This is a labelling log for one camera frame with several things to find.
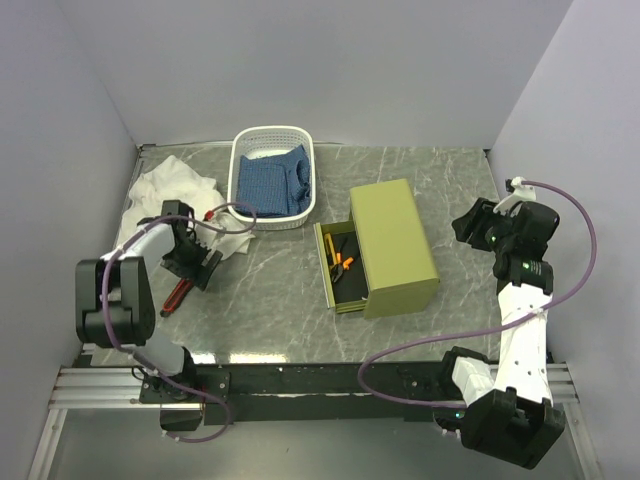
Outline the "olive green metal drawer box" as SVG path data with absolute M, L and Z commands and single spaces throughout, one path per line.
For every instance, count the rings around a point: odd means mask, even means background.
M 408 181 L 352 188 L 350 219 L 368 287 L 364 317 L 424 311 L 440 277 Z

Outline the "white cloth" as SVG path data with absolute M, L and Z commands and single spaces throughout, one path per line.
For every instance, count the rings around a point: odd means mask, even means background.
M 131 206 L 123 213 L 116 243 L 122 244 L 133 235 L 140 220 L 159 216 L 165 200 L 180 200 L 190 206 L 198 220 L 204 214 L 223 204 L 225 199 L 217 189 L 214 178 L 196 173 L 176 156 L 167 157 L 149 173 L 142 174 L 131 187 Z M 203 241 L 202 226 L 196 226 L 197 239 L 209 248 L 222 253 L 223 260 L 233 254 L 247 254 L 253 234 L 220 235 L 214 245 Z

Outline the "orange handled pliers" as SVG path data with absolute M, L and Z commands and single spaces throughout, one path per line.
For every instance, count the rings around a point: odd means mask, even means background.
M 330 238 L 331 250 L 331 265 L 330 265 L 330 280 L 333 284 L 340 281 L 345 271 L 351 268 L 351 264 L 355 261 L 353 256 L 344 256 L 343 251 L 348 243 L 348 238 L 342 236 L 338 243 Z

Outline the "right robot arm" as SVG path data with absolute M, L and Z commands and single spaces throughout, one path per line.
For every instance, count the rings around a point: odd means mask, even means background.
M 531 470 L 563 433 L 566 419 L 554 407 L 546 367 L 547 313 L 554 273 L 543 256 L 559 225 L 558 213 L 535 201 L 507 211 L 478 199 L 452 223 L 458 241 L 495 256 L 493 275 L 501 312 L 498 366 L 478 352 L 445 353 L 439 390 L 462 397 L 457 420 L 464 447 Z

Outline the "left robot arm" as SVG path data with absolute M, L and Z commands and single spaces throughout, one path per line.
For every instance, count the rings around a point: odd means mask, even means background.
M 75 328 L 83 343 L 130 354 L 155 391 L 185 402 L 201 388 L 188 349 L 156 329 L 149 275 L 162 266 L 180 279 L 163 309 L 174 311 L 190 290 L 205 289 L 222 254 L 202 244 L 192 207 L 180 200 L 162 203 L 161 215 L 138 222 L 118 249 L 75 269 Z

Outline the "blue checkered cloth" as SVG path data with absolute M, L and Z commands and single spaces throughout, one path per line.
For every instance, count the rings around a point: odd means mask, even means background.
M 280 155 L 240 158 L 235 209 L 258 218 L 295 216 L 311 203 L 311 166 L 302 145 Z

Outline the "white plastic perforated basket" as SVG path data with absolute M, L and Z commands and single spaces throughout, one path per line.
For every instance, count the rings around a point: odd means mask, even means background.
M 256 213 L 254 208 L 247 205 L 251 210 L 251 216 L 240 214 L 235 207 L 240 205 L 236 201 L 236 190 L 238 184 L 238 173 L 240 158 L 246 156 L 249 159 L 263 158 L 268 156 L 287 153 L 299 145 L 302 145 L 308 155 L 311 166 L 311 203 L 301 214 L 288 217 L 258 218 L 255 228 L 257 230 L 277 231 L 288 230 L 302 226 L 316 204 L 316 168 L 313 141 L 310 134 L 299 127 L 271 125 L 247 128 L 236 135 L 232 143 L 231 157 L 229 162 L 229 173 L 227 182 L 227 201 L 232 204 L 231 215 L 242 223 L 249 224 L 252 221 L 252 214 Z

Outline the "aluminium frame rail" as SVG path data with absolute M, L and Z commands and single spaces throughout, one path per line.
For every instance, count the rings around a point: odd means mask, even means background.
M 579 396 L 566 365 L 548 367 L 549 386 L 554 404 L 579 403 Z M 48 401 L 49 410 L 123 410 L 163 409 L 196 410 L 199 402 L 158 404 L 142 403 L 142 380 L 134 378 L 129 368 L 62 368 Z

